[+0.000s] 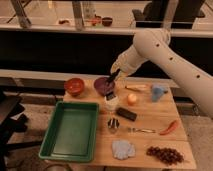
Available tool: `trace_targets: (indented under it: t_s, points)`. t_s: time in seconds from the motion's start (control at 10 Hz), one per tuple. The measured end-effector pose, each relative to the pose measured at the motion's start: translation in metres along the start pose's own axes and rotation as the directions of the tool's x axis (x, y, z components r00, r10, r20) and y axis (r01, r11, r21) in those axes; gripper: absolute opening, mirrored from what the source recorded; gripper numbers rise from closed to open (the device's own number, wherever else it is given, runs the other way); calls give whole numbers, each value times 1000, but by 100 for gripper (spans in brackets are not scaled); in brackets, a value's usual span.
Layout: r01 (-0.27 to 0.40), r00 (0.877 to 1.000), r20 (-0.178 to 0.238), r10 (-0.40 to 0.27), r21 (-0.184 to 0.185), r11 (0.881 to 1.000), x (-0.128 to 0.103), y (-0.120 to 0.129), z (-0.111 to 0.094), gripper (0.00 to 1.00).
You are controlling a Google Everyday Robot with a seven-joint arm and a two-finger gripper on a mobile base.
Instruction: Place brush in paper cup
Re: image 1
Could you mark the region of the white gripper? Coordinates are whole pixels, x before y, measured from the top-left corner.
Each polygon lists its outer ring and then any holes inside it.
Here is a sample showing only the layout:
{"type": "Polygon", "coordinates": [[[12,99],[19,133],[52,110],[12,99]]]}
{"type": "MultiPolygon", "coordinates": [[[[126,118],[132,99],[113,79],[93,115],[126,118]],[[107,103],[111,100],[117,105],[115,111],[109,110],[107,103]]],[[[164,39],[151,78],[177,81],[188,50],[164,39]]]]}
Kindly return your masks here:
{"type": "Polygon", "coordinates": [[[107,79],[107,83],[113,82],[116,78],[125,78],[136,72],[138,64],[127,56],[119,56],[113,63],[110,73],[110,77],[107,79]]]}

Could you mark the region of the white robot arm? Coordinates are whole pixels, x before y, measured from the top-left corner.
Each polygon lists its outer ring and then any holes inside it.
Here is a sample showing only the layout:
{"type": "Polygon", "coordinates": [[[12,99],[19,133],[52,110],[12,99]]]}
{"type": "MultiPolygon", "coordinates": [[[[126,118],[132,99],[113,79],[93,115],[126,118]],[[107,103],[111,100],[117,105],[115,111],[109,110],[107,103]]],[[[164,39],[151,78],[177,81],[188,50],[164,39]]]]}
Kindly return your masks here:
{"type": "Polygon", "coordinates": [[[142,29],[133,37],[132,45],[112,64],[111,73],[118,77],[135,73],[143,63],[151,61],[161,68],[180,88],[213,118],[213,76],[188,62],[169,47],[166,29],[142,29]]]}

